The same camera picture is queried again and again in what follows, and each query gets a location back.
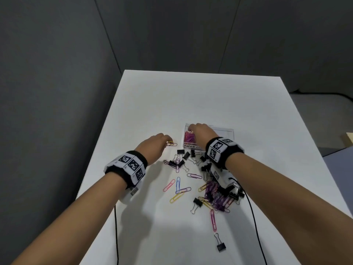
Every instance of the wristband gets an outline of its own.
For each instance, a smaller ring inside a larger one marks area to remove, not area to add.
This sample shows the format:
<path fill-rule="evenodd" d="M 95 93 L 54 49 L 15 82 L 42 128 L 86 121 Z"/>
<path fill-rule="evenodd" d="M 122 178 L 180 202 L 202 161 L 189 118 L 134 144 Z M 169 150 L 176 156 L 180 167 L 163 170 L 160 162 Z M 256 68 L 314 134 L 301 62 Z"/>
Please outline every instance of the wristband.
<path fill-rule="evenodd" d="M 138 151 L 128 151 L 107 164 L 104 173 L 119 174 L 126 182 L 127 188 L 136 187 L 146 174 L 147 160 Z"/>
<path fill-rule="evenodd" d="M 244 149 L 229 138 L 215 137 L 206 145 L 207 156 L 221 169 L 226 168 L 226 160 L 233 153 L 244 153 Z"/>

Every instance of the hand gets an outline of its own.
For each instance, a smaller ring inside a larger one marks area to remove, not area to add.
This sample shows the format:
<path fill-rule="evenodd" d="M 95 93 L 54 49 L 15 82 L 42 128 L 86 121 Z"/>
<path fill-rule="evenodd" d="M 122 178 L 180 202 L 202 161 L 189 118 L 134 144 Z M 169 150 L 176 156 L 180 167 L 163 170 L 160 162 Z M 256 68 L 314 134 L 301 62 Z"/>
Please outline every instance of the hand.
<path fill-rule="evenodd" d="M 206 124 L 191 124 L 188 130 L 194 132 L 196 144 L 204 150 L 206 150 L 206 145 L 212 138 L 219 137 L 219 135 Z"/>
<path fill-rule="evenodd" d="M 148 165 L 151 165 L 161 157 L 163 150 L 167 146 L 167 141 L 173 140 L 170 136 L 159 133 L 141 142 L 135 151 L 142 154 L 146 158 Z"/>

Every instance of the forearm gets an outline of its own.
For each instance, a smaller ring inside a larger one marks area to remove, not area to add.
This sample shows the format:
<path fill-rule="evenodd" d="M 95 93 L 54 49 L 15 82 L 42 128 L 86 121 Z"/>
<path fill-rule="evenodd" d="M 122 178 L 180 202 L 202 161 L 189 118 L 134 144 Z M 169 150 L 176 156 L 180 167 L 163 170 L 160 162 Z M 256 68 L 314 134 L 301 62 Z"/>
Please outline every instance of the forearm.
<path fill-rule="evenodd" d="M 43 231 L 13 265 L 79 264 L 126 188 L 108 173 Z"/>
<path fill-rule="evenodd" d="M 353 220 L 266 165 L 242 153 L 226 167 L 270 219 L 302 264 L 352 262 Z"/>

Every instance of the dark partition panel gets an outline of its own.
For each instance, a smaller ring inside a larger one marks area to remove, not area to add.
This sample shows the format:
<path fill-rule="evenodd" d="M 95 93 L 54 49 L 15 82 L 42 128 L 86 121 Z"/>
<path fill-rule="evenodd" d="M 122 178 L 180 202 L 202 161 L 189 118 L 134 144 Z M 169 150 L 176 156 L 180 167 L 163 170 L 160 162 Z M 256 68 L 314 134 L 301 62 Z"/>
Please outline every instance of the dark partition panel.
<path fill-rule="evenodd" d="M 94 0 L 0 0 L 0 263 L 71 202 L 120 80 Z"/>
<path fill-rule="evenodd" d="M 289 90 L 352 81 L 352 7 L 352 0 L 241 0 L 220 73 L 281 76 Z"/>
<path fill-rule="evenodd" d="M 97 0 L 121 72 L 217 73 L 239 0 Z"/>

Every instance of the gray floor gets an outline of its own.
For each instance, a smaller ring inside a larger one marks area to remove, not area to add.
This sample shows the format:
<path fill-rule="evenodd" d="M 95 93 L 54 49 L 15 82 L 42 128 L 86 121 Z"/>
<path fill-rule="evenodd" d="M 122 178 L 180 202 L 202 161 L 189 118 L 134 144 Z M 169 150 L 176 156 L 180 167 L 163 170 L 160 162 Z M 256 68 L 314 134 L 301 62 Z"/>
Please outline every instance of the gray floor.
<path fill-rule="evenodd" d="M 340 136 L 353 132 L 353 102 L 340 95 L 290 96 L 322 155 L 345 147 Z"/>

